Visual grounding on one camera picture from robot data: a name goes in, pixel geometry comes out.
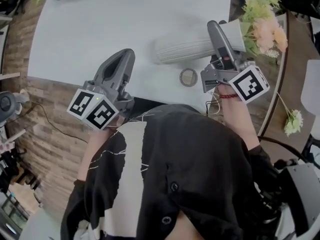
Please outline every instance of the hand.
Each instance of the hand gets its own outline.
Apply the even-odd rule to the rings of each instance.
[[[105,127],[105,130],[108,128],[115,129],[123,125],[125,118],[122,115],[116,115],[110,123]]]
[[[230,95],[230,94],[236,93],[235,90],[230,85],[223,84],[223,83],[219,84],[217,86],[217,89],[221,95]]]

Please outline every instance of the desk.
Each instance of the desk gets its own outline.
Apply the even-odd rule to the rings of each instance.
[[[114,53],[131,48],[135,63],[126,91],[161,103],[206,111],[212,95],[180,83],[185,68],[200,72],[210,58],[152,62],[153,41],[186,26],[228,20],[230,0],[46,0],[34,33],[28,76],[82,86]]]
[[[278,92],[288,108],[301,111],[303,127],[301,128],[301,132],[287,137],[283,131],[287,114],[282,102],[277,98],[276,101],[271,104],[272,114],[268,118],[268,123],[263,129],[262,134],[266,137],[289,144],[301,152],[305,147],[315,121],[315,116],[306,111],[301,103],[301,93],[306,77],[307,62],[308,60],[320,60],[320,55],[308,35],[305,24],[297,21],[291,12],[287,14],[287,22],[288,49],[285,55],[285,64]],[[276,146],[273,143],[263,141],[261,145],[271,158],[275,158],[275,153],[281,154],[283,159],[293,157],[286,149]]]
[[[231,0],[230,20],[241,14],[238,0]],[[308,60],[319,60],[314,44],[304,22],[299,22],[291,12],[282,16],[283,27],[287,34],[288,49],[277,62],[266,56],[255,58],[256,64],[266,77],[270,91],[248,104],[248,109],[257,134],[286,143],[301,152],[311,133],[315,116],[304,108],[301,103],[301,93],[305,82]],[[284,132],[287,119],[286,110],[280,101],[281,95],[289,109],[300,110],[303,117],[301,132],[291,134]],[[281,146],[262,141],[262,147],[271,157],[278,159],[296,158]]]

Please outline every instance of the white cable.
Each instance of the white cable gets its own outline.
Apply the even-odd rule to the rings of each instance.
[[[218,99],[219,99],[219,96],[215,96],[217,95],[216,93],[213,93],[213,92],[210,92],[210,94],[212,95],[213,98],[215,98],[215,101],[217,102],[218,104],[218,111],[217,112],[214,112],[214,113],[209,113],[208,112],[208,115],[217,115],[219,112],[220,112],[220,103],[218,103]]]

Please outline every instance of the wooden floor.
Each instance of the wooden floor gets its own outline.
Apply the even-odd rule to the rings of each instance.
[[[37,4],[29,0],[25,14],[16,15],[10,24],[3,73],[20,72],[21,76],[3,80],[2,91],[27,90],[31,101],[43,105],[57,128],[88,141],[88,127],[66,112],[77,86],[27,77],[30,49],[43,4],[44,1]],[[31,106],[31,102],[24,105],[21,115]],[[44,207],[62,215],[87,144],[52,128],[40,106],[7,128],[10,135],[26,129],[18,144],[26,149],[24,159],[41,179]]]

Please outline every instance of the black shirt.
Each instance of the black shirt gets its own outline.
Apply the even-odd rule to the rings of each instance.
[[[183,211],[204,239],[242,239],[254,179],[273,173],[260,146],[189,106],[163,105],[130,120],[76,180],[61,239],[164,240]]]

